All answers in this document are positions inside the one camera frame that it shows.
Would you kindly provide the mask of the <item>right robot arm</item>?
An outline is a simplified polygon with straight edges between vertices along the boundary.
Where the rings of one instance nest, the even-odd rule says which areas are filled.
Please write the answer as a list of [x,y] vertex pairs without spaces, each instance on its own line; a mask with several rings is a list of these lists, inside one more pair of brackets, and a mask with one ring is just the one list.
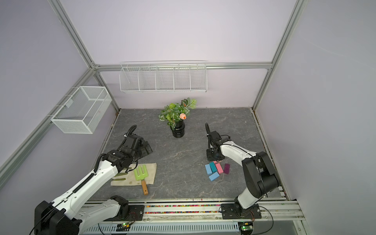
[[281,180],[270,157],[265,152],[253,152],[235,144],[217,131],[206,129],[208,138],[207,159],[220,162],[225,158],[242,166],[246,189],[235,199],[235,205],[246,210],[261,200],[267,193],[281,186]]

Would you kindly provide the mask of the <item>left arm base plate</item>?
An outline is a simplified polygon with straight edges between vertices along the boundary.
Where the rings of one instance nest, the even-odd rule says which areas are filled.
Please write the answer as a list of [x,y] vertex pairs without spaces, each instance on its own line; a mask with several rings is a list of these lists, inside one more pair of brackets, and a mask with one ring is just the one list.
[[120,209],[119,213],[105,221],[141,221],[143,220],[145,206],[143,205],[128,205]]

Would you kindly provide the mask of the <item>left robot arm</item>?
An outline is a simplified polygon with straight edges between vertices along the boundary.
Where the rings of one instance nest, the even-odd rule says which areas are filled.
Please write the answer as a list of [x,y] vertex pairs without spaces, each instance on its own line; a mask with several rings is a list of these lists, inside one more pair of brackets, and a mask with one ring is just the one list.
[[129,202],[120,196],[85,211],[82,207],[106,182],[151,153],[144,138],[127,134],[118,149],[97,158],[94,169],[81,181],[52,202],[42,201],[35,208],[30,234],[80,235],[108,219],[136,219],[136,215],[130,214]]

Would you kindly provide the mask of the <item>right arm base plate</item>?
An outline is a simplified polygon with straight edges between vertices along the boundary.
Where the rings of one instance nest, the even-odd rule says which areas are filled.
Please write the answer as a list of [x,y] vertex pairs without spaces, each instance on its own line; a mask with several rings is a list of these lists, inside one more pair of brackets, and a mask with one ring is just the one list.
[[222,204],[219,208],[219,212],[223,219],[261,219],[261,213],[257,204],[244,209],[242,206],[234,204]]

